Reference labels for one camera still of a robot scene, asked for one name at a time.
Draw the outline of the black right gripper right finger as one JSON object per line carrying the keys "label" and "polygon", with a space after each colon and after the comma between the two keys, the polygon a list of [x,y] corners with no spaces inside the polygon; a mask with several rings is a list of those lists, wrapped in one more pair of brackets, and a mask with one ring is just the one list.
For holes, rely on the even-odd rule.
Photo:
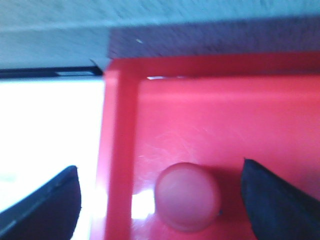
{"label": "black right gripper right finger", "polygon": [[241,197],[258,240],[318,240],[320,202],[253,159],[245,159]]}

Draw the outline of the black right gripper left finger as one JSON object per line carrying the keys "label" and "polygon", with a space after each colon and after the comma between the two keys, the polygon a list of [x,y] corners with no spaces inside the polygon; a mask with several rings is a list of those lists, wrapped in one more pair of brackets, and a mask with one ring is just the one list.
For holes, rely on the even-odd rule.
{"label": "black right gripper left finger", "polygon": [[2,240],[70,240],[82,205],[78,169],[71,165],[0,214]]}

